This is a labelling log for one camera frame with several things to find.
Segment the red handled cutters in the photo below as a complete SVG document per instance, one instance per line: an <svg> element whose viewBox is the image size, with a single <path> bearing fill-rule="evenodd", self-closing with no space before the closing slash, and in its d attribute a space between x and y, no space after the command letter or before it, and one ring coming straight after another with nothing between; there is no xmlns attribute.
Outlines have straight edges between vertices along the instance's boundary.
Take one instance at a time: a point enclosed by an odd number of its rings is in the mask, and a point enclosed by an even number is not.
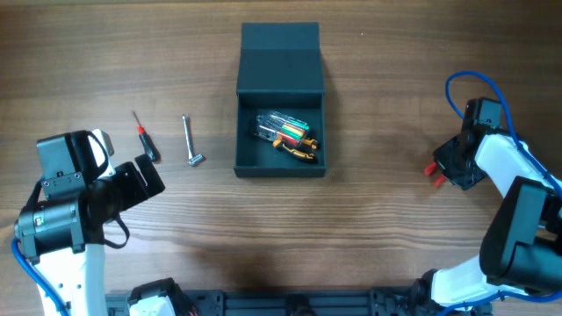
<svg viewBox="0 0 562 316"><path fill-rule="evenodd" d="M440 188L443 185L443 183L447 180L446 176L443 174L441 168L438 166L436 162L431 162L423 170L423 174L427 177L435 176L436 174L438 174L438 177L434 182L434 187L437 189Z"/></svg>

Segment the orange black pliers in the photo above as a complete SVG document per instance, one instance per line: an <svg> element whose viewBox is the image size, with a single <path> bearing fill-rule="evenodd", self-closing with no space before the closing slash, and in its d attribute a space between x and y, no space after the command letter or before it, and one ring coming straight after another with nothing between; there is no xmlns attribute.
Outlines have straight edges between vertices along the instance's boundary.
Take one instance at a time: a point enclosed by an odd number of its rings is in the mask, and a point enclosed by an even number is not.
<svg viewBox="0 0 562 316"><path fill-rule="evenodd" d="M277 140L274 140L272 145L276 150L285 152L291 158L296 159L300 162L317 162L317 156L315 152L320 147L320 145L315 139L303 139L301 143L297 147L295 147L291 144L288 144L285 140L279 138Z"/></svg>

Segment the clear case coloured screwdrivers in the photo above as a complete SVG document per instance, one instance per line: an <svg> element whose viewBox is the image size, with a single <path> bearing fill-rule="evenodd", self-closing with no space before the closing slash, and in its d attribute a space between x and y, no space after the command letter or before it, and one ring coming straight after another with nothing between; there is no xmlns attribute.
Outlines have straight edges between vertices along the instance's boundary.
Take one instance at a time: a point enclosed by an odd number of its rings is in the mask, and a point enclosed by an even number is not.
<svg viewBox="0 0 562 316"><path fill-rule="evenodd" d="M269 142L281 140L298 147L310 132L310 126L297 118L278 111L268 111L256 117L256 136Z"/></svg>

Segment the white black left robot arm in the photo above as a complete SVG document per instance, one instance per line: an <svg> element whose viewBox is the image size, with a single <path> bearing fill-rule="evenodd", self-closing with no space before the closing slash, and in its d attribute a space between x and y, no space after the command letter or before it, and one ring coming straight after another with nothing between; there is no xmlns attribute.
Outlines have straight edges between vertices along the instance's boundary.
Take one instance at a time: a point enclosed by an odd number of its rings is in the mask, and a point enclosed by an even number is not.
<svg viewBox="0 0 562 316"><path fill-rule="evenodd" d="M100 130L38 140L43 175L14 224L12 253L38 285L47 315L106 315L104 224L165 189L147 154L111 165Z"/></svg>

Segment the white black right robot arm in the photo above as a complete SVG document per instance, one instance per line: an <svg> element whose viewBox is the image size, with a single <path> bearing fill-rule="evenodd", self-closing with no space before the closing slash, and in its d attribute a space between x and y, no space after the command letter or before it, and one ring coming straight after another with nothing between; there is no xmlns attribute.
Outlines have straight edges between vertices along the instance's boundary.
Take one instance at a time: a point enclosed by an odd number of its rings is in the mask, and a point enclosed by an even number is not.
<svg viewBox="0 0 562 316"><path fill-rule="evenodd" d="M532 162L528 147L502 127L501 104L465 107L460 133L434 152L426 176L469 190L485 178L503 197L479 254L417 279L408 306L435 315L472 311L506 297L546 303L561 297L561 183Z"/></svg>

